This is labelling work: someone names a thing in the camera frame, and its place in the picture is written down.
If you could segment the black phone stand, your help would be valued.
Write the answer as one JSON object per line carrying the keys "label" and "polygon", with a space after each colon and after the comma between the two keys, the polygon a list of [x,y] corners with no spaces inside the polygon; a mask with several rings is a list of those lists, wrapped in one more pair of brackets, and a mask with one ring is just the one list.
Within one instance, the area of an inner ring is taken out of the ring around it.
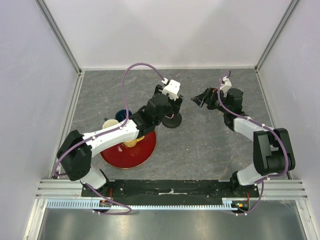
{"label": "black phone stand", "polygon": [[165,117],[162,120],[162,124],[169,129],[177,128],[182,123],[182,115],[180,113],[177,113],[172,118]]}

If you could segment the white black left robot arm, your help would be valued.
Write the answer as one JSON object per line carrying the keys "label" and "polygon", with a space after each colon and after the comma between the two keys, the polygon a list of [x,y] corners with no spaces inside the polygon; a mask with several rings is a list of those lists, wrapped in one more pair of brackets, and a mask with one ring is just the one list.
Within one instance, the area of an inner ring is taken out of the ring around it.
{"label": "white black left robot arm", "polygon": [[80,180],[89,184],[99,197],[106,196],[110,191],[108,179],[92,167],[92,157],[120,143],[139,139],[153,132],[165,120],[180,116],[183,101],[180,86],[175,80],[165,86],[157,85],[147,104],[120,123],[87,133],[71,131],[57,153],[58,163],[69,180]]}

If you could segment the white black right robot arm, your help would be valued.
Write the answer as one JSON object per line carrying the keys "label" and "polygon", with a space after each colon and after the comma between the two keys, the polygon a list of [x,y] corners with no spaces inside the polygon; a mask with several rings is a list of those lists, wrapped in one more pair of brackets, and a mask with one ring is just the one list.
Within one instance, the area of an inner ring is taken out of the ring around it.
{"label": "white black right robot arm", "polygon": [[191,100],[200,108],[206,104],[208,110],[222,112],[224,124],[229,129],[253,142],[253,163],[234,172],[230,178],[229,191],[233,196],[240,197],[247,191],[247,186],[295,169],[296,160],[288,130],[262,127],[260,123],[248,120],[249,116],[243,111],[241,90],[231,88],[224,94],[218,93],[216,88],[208,87]]}

